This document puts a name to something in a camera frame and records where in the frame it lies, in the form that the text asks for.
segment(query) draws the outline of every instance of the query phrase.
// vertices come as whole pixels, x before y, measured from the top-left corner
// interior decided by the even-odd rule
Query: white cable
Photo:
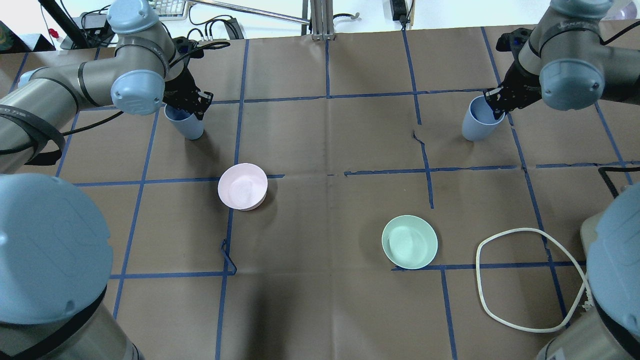
[[[501,318],[499,318],[497,315],[493,314],[489,308],[486,305],[486,302],[484,301],[484,293],[483,293],[483,289],[482,289],[482,280],[480,278],[480,252],[482,251],[483,246],[485,246],[488,242],[493,241],[497,238],[500,238],[501,236],[504,235],[509,235],[509,234],[513,234],[513,233],[521,233],[524,231],[530,231],[533,233],[538,233],[544,237],[546,237],[547,239],[549,239],[549,241],[551,241],[552,243],[554,243],[556,246],[558,246],[560,248],[560,250],[562,250],[568,257],[569,260],[571,260],[571,262],[573,263],[573,265],[575,266],[575,268],[578,270],[578,273],[580,274],[580,277],[582,278],[582,285],[580,286],[580,291],[578,291],[578,296],[575,298],[575,301],[573,301],[573,305],[571,306],[571,309],[569,310],[569,312],[566,314],[566,317],[564,318],[564,320],[556,327],[551,327],[548,329],[532,329],[530,327],[524,327],[524,326],[519,326],[519,325],[515,325],[513,323],[510,323],[506,320],[503,320]],[[592,306],[593,305],[593,301],[591,298],[591,288],[589,287],[589,283],[587,282],[587,276],[585,275],[585,273],[582,271],[582,268],[580,267],[580,265],[578,264],[578,262],[575,260],[575,258],[567,251],[567,249],[562,246],[556,239],[552,238],[549,234],[545,233],[542,230],[539,229],[534,229],[532,227],[520,227],[518,229],[512,229],[512,230],[507,230],[507,231],[503,231],[499,234],[493,235],[491,237],[489,237],[488,239],[486,239],[485,241],[481,242],[480,245],[478,245],[478,249],[476,251],[476,281],[477,281],[477,286],[478,286],[478,295],[480,296],[480,303],[482,303],[482,307],[484,308],[484,311],[486,311],[486,313],[492,317],[495,321],[507,325],[508,327],[514,328],[516,330],[521,330],[521,331],[526,331],[526,332],[535,332],[538,334],[542,334],[542,333],[546,333],[546,332],[556,332],[559,330],[564,329],[565,325],[569,322],[569,319],[571,319],[571,317],[573,316],[573,313],[575,312],[576,308],[578,307],[578,304],[580,303],[580,298],[582,297],[582,292],[583,291],[587,291],[587,302],[586,305],[587,306]]]

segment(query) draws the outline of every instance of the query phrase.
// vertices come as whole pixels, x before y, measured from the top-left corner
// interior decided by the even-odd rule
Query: blue joint cap
[[[602,19],[613,5],[613,0],[551,0],[551,7],[570,17]]]
[[[33,74],[36,73],[36,71],[44,68],[46,68],[46,66],[39,67],[35,70],[27,71],[24,74],[20,75],[20,81],[18,81],[18,87],[21,88],[24,85],[26,85],[29,82],[29,80],[31,80],[31,77],[33,76]]]
[[[147,0],[116,0],[109,7],[107,21],[116,34],[131,34],[152,27],[159,18]]]
[[[120,110],[135,115],[155,113],[162,105],[164,79],[151,70],[122,74],[111,86],[111,100]]]
[[[577,59],[559,59],[540,71],[542,99],[557,110],[584,109],[602,96],[604,76],[592,64]]]

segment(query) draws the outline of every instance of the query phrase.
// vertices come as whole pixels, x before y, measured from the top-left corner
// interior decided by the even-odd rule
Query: black pole
[[[38,0],[44,10],[47,10],[49,15],[60,25],[62,30],[67,33],[71,41],[76,45],[78,49],[88,49],[89,43],[86,41],[86,37],[82,34],[82,31],[76,26],[72,19],[67,17],[67,14],[62,11],[60,6],[55,0]]]

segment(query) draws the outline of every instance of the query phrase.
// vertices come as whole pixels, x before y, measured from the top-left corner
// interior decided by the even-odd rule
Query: white floor
[[[259,8],[295,17],[302,16],[301,0],[229,0],[229,2]],[[400,25],[391,18],[389,0],[341,0],[334,1],[334,13],[360,13],[357,20],[339,18],[335,21],[337,33],[366,33],[376,31],[399,30]],[[616,0],[610,14],[620,13],[620,8],[630,0]],[[72,16],[99,9],[112,0],[66,0],[65,6]],[[463,28],[468,26],[498,26],[514,24],[535,24],[544,14],[548,0],[415,0],[412,29]],[[61,35],[60,27],[44,12],[49,28]],[[299,24],[269,19],[258,15],[232,12],[220,8],[198,4],[193,7],[191,16],[195,22],[202,22],[216,15],[229,14],[236,17],[246,38],[289,37],[300,35]],[[3,1],[0,3],[0,20],[15,33],[47,34],[47,26],[40,13],[37,0]],[[194,28],[188,20],[166,21],[173,37],[186,36]],[[227,32],[222,24],[214,26],[214,38],[226,38]],[[191,38],[199,40],[199,35]]]

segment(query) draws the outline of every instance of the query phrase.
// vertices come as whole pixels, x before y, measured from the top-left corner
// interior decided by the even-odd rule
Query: green bowl
[[[397,266],[420,269],[438,252],[438,236],[428,222],[413,215],[391,220],[382,230],[382,249]]]

